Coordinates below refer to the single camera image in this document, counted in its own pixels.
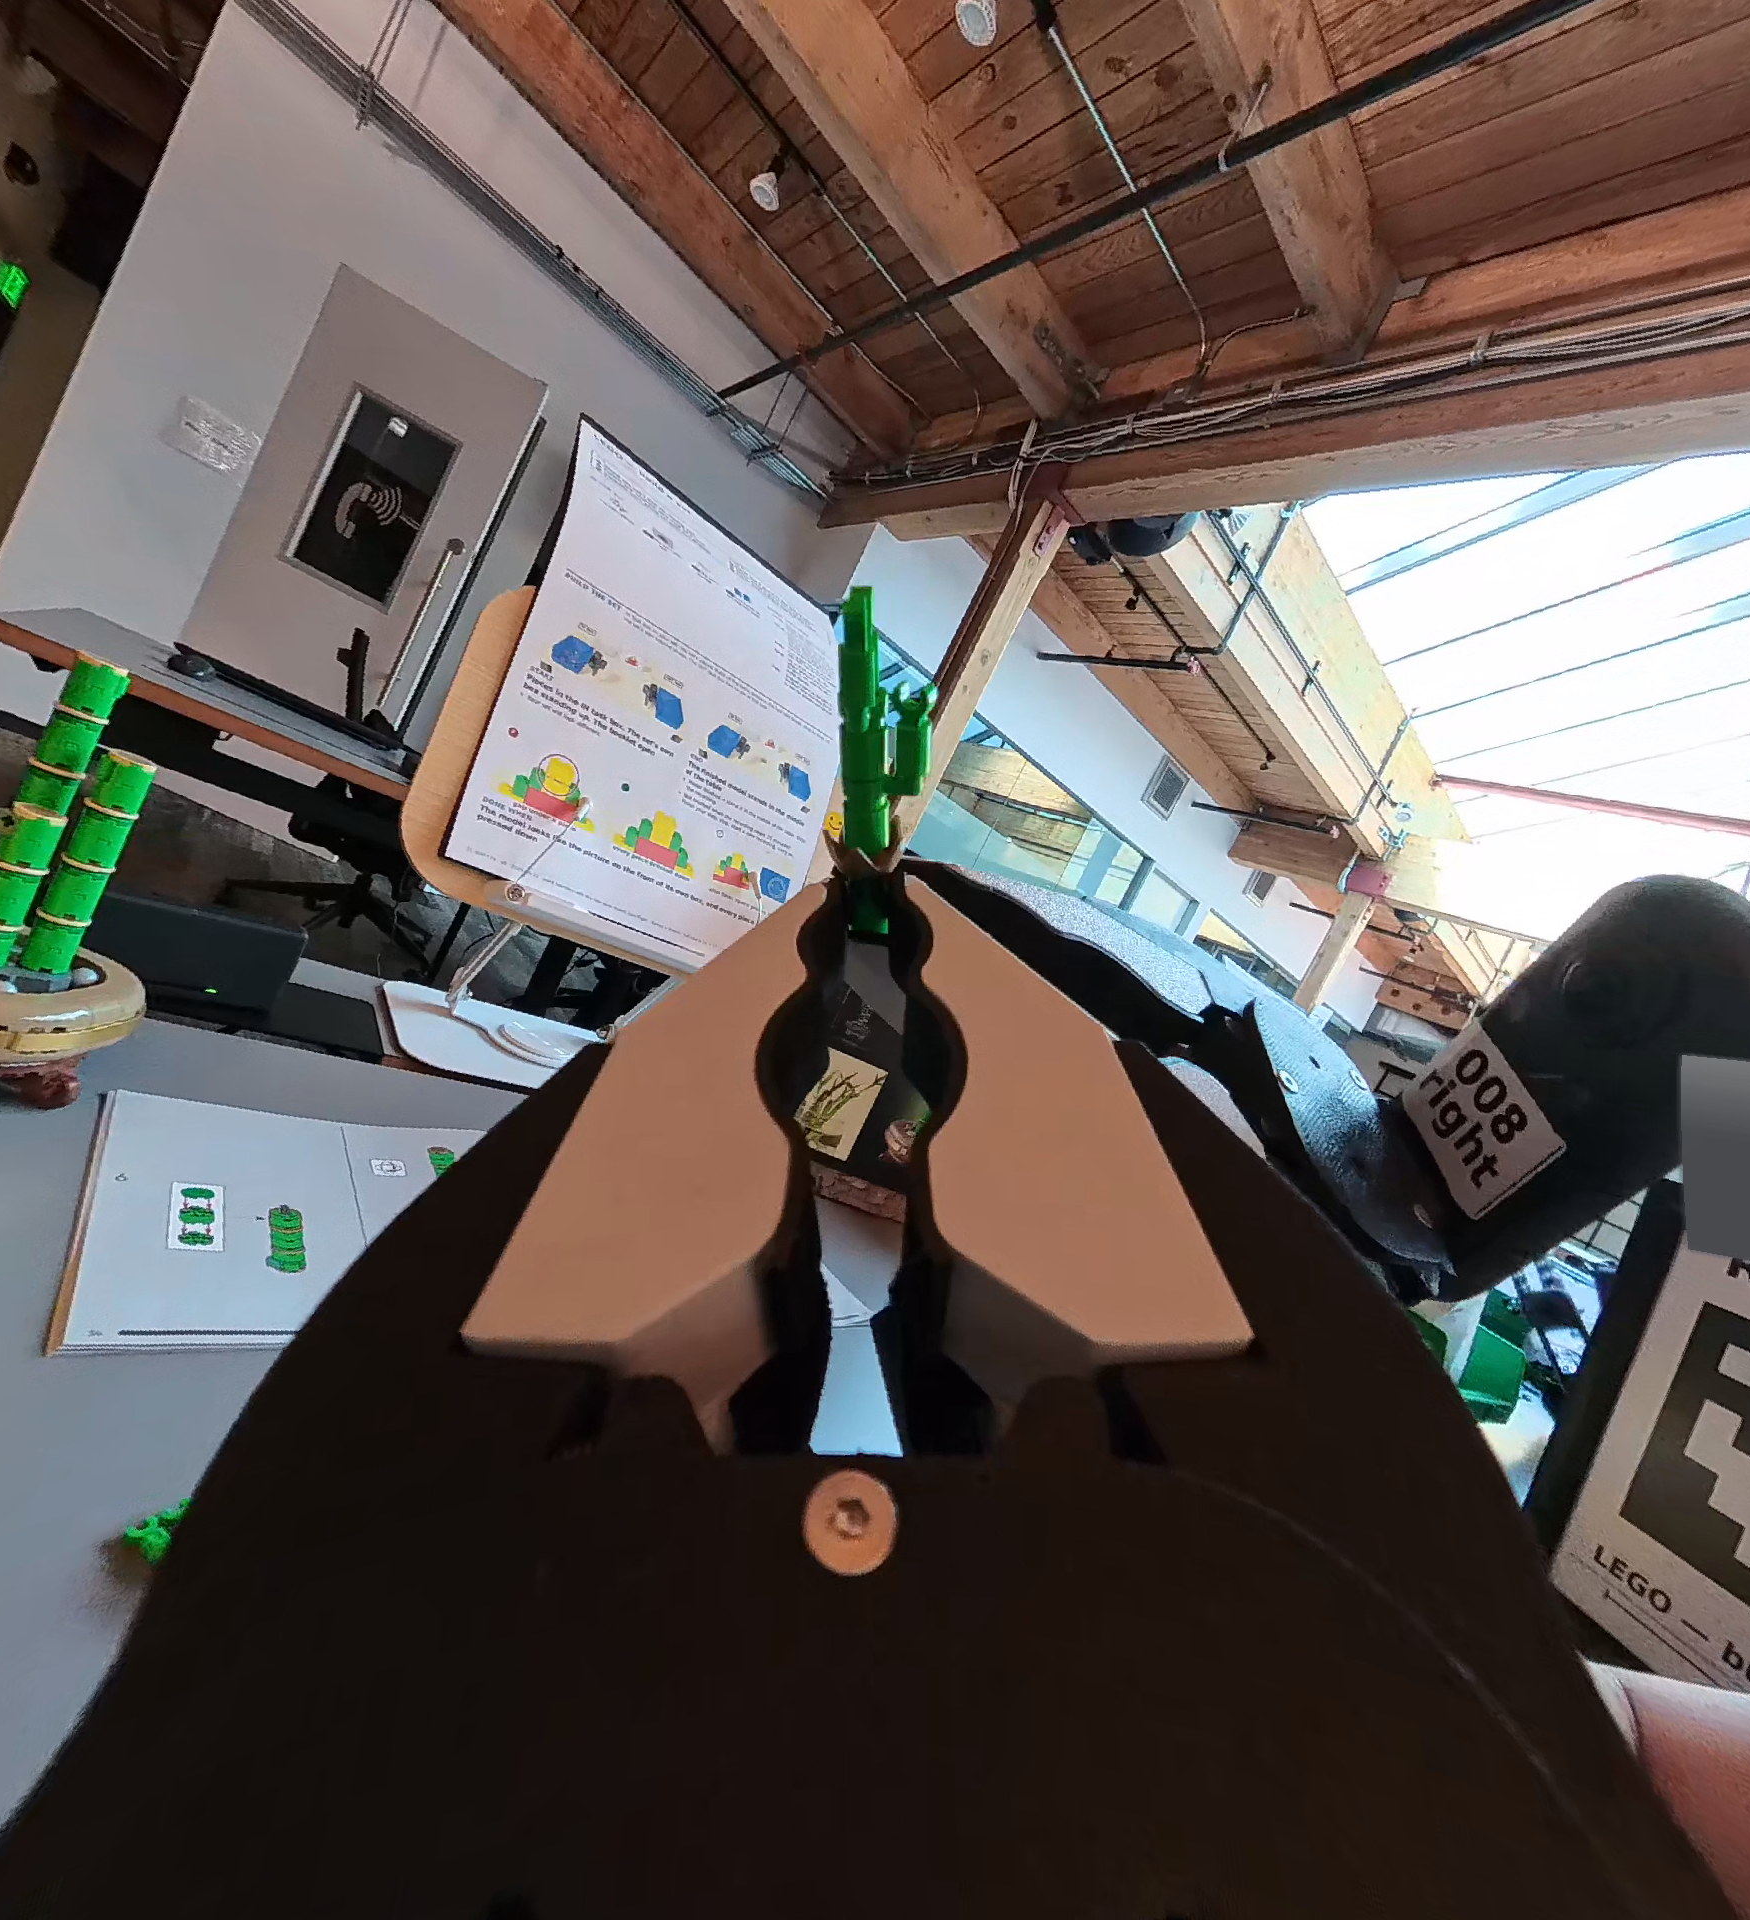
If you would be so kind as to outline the lego bamboo model in pot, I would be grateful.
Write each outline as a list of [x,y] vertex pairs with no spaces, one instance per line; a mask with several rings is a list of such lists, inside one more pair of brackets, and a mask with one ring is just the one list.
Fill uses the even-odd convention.
[[0,809],[0,1089],[56,1109],[85,1060],[145,1016],[129,967],[87,948],[158,767],[101,745],[132,686],[118,663],[76,654]]

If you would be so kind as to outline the black lego box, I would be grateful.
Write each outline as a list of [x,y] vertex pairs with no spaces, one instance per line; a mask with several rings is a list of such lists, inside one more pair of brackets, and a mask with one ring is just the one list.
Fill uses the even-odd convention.
[[824,1070],[796,1109],[814,1193],[901,1224],[913,1143],[932,1109],[903,1071],[905,998],[887,948],[851,940],[822,1008]]

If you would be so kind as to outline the black box device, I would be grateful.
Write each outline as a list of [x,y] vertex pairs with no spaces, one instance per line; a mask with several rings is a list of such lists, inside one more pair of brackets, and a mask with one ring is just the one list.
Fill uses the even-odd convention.
[[141,980],[150,1016],[236,1032],[270,1027],[307,944],[300,925],[121,890],[99,902],[83,938]]

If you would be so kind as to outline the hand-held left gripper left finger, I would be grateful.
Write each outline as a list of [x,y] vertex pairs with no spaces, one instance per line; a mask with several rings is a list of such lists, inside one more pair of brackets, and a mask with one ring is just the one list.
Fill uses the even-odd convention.
[[811,1451],[830,1306],[796,1114],[844,932],[842,887],[814,883],[606,1047],[469,1350],[674,1379],[718,1448]]

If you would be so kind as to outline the lego instruction booklet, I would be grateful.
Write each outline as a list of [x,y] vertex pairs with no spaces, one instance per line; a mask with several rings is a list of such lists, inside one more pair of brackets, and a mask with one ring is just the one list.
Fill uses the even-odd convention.
[[45,1350],[280,1347],[482,1135],[109,1091]]

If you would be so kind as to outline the white wall notice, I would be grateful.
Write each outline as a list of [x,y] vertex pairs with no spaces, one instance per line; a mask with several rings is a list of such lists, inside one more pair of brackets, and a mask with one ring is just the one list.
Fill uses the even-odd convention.
[[173,452],[225,476],[245,476],[261,435],[197,396],[179,396],[160,437]]

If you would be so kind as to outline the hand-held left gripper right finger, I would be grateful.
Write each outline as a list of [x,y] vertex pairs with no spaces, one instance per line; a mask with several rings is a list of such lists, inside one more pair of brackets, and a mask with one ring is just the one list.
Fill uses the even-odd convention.
[[896,880],[903,1073],[927,1104],[877,1350],[903,1453],[986,1453],[1028,1392],[1250,1350],[1107,1029]]

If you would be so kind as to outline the black flat pad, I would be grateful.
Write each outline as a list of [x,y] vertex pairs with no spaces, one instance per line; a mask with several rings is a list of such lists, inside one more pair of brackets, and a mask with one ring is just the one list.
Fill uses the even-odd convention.
[[379,1065],[386,1057],[378,1012],[369,1001],[299,980],[284,985],[268,1008],[210,996],[206,1018],[227,1034]]

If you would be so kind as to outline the black office chair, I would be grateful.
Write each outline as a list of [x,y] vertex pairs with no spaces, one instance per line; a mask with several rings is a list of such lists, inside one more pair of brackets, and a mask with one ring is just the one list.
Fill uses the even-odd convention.
[[288,834],[305,846],[334,854],[353,872],[353,880],[297,883],[287,890],[288,898],[317,905],[307,922],[311,930],[367,922],[389,946],[420,965],[426,954],[417,937],[403,924],[402,907],[417,896],[421,877],[403,847],[398,798],[339,777],[321,779],[311,792],[309,807],[288,820]]

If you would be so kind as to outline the framed phone sign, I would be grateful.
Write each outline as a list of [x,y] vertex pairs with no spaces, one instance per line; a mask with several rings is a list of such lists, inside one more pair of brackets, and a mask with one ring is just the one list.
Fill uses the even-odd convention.
[[458,454],[456,435],[355,385],[282,558],[365,606],[392,609]]

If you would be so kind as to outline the green storage bins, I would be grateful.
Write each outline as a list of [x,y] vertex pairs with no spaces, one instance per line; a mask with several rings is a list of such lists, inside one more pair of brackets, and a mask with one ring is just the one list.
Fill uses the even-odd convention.
[[1479,1428],[1506,1426],[1532,1395],[1559,1412],[1582,1368],[1586,1323],[1571,1285],[1553,1270],[1525,1269],[1476,1304],[1456,1382]]

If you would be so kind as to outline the background desk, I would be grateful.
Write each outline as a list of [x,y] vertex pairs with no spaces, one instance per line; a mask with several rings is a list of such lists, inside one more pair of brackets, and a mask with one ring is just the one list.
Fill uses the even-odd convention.
[[207,743],[241,741],[315,770],[402,802],[420,759],[402,743],[353,729],[325,709],[277,700],[241,674],[189,674],[178,665],[184,648],[155,641],[118,622],[83,609],[0,611],[0,645],[55,668],[79,657],[105,659],[128,674],[114,713],[145,719],[163,713],[206,731]]

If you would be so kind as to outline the printed instruction sheet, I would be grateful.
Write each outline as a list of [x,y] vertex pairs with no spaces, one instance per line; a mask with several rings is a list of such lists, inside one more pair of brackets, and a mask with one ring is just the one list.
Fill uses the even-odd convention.
[[837,687],[828,611],[579,420],[442,852],[583,946],[695,973],[811,869]]

